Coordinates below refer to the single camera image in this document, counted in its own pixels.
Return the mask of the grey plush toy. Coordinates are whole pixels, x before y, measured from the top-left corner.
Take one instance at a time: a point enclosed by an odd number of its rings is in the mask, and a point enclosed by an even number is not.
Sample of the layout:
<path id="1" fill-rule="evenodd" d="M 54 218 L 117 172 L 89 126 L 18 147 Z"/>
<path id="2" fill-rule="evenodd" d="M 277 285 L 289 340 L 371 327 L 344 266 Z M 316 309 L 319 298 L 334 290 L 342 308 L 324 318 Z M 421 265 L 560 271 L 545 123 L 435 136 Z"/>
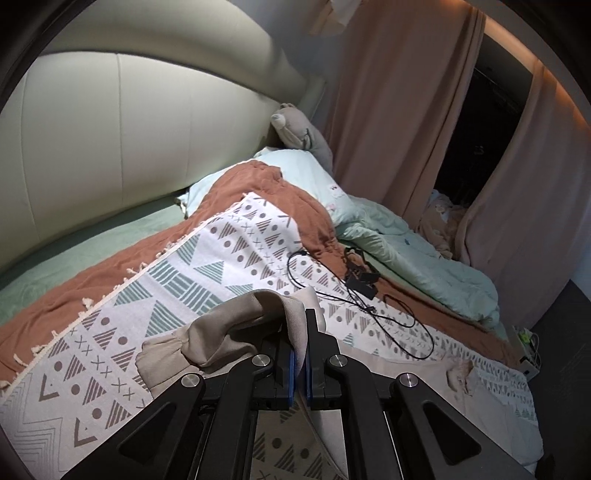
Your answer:
<path id="1" fill-rule="evenodd" d="M 308 120 L 303 111 L 293 104 L 283 103 L 280 109 L 271 115 L 270 124 L 284 146 L 310 152 L 322 168 L 332 174 L 332 150 L 320 130 Z"/>

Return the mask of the beige clothes pile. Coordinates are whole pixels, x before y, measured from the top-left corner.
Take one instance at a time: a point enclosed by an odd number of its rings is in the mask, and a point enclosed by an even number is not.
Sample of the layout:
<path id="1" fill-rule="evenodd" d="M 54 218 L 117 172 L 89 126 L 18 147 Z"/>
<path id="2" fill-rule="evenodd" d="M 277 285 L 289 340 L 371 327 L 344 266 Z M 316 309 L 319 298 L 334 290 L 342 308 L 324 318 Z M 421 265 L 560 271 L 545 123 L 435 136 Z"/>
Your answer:
<path id="1" fill-rule="evenodd" d="M 456 257 L 455 239 L 467 209 L 433 190 L 420 218 L 418 233 L 445 258 Z"/>

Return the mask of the pink curtain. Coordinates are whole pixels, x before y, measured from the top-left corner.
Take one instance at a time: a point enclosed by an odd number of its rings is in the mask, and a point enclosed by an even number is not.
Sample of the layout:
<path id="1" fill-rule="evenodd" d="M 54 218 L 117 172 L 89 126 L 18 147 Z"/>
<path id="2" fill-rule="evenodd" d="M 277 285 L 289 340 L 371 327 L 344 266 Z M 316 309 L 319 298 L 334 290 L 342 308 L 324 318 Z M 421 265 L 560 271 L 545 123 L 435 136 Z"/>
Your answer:
<path id="1" fill-rule="evenodd" d="M 516 42 L 465 1 L 372 1 L 356 12 L 325 131 L 342 187 L 418 224 L 486 34 Z M 590 239 L 590 127 L 539 59 L 520 60 L 533 75 L 525 108 L 456 247 L 494 282 L 502 319 L 530 327 Z"/>

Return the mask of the mint green duvet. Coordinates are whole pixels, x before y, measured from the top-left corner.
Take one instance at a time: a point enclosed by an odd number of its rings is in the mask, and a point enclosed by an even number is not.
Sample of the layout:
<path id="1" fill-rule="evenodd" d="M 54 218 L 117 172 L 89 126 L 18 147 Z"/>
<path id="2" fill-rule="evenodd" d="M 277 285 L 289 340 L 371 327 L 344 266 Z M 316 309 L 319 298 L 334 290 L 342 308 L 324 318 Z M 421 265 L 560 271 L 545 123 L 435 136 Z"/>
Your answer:
<path id="1" fill-rule="evenodd" d="M 379 260 L 412 286 L 501 339 L 499 296 L 482 272 L 445 258 L 408 223 L 376 202 L 342 194 L 327 205 L 335 232 Z"/>

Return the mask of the white patterned bed blanket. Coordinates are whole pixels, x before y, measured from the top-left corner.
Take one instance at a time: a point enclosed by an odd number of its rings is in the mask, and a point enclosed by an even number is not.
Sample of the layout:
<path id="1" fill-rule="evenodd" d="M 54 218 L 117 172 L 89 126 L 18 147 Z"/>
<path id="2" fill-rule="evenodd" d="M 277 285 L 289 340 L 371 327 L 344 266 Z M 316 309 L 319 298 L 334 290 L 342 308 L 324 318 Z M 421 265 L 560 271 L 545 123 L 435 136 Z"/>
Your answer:
<path id="1" fill-rule="evenodd" d="M 254 290 L 284 296 L 315 290 L 318 327 L 370 369 L 410 371 L 527 469 L 543 454 L 525 377 L 427 323 L 374 300 L 353 304 L 321 262 L 297 257 L 297 222 L 250 194 L 177 237 L 174 245 L 93 306 L 71 283 L 54 289 L 1 329 L 4 358 L 24 360 L 3 377 L 1 426 L 36 479 L 58 479 L 152 399 L 136 367 L 145 342 L 190 324 Z"/>

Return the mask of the light blue pillow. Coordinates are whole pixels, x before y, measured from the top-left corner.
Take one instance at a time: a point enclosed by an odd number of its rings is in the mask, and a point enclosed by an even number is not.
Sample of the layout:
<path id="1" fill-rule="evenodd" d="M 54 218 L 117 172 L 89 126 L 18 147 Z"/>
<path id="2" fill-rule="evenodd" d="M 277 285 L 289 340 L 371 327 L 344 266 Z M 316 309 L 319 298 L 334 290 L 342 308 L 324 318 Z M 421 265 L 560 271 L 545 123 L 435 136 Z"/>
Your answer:
<path id="1" fill-rule="evenodd" d="M 256 153 L 253 160 L 280 168 L 284 180 L 308 192 L 327 209 L 335 227 L 351 223 L 358 217 L 353 200 L 335 183 L 332 176 L 325 171 L 310 152 L 264 147 L 263 150 Z M 185 217 L 192 215 L 197 210 L 213 184 L 231 168 L 233 166 L 206 175 L 176 198 Z"/>

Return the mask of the cream padded headboard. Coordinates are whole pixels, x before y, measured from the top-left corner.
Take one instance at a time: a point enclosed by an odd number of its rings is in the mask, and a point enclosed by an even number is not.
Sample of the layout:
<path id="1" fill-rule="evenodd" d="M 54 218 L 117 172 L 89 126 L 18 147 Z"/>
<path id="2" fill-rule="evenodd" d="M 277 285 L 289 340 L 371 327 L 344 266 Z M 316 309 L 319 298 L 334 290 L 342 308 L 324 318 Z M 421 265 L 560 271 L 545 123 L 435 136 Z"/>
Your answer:
<path id="1" fill-rule="evenodd" d="M 92 3 L 2 108 L 2 265 L 249 157 L 324 93 L 228 1 Z"/>

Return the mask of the beige garment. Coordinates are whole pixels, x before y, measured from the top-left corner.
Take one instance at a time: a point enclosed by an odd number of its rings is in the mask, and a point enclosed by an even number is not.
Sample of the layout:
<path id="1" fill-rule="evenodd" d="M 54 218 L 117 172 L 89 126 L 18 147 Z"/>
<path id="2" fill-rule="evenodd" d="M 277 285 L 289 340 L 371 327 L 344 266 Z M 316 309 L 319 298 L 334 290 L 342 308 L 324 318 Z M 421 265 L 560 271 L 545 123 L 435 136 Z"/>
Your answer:
<path id="1" fill-rule="evenodd" d="M 307 310 L 315 312 L 318 329 L 324 331 L 324 312 L 310 287 L 291 296 L 252 291 L 167 335 L 144 341 L 135 364 L 150 394 L 157 397 L 184 374 L 208 378 L 228 372 L 238 361 L 259 354 L 264 333 L 284 327 L 294 347 L 295 368 L 301 370 L 308 345 Z M 519 418 L 496 398 L 471 361 L 445 357 L 438 361 L 391 362 L 355 347 L 346 347 L 345 352 L 386 377 L 396 378 L 406 372 L 417 375 L 527 469 L 533 469 L 541 459 L 543 440 L 538 426 Z"/>

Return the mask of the green bed sheet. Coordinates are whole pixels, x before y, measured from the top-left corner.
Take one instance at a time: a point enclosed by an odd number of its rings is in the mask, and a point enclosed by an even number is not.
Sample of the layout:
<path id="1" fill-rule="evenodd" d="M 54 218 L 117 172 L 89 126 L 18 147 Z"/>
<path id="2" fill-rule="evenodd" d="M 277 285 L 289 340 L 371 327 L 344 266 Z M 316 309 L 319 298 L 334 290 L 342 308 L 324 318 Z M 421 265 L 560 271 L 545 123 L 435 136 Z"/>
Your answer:
<path id="1" fill-rule="evenodd" d="M 157 199 L 67 234 L 1 272 L 1 323 L 52 288 L 184 219 L 173 196 Z"/>

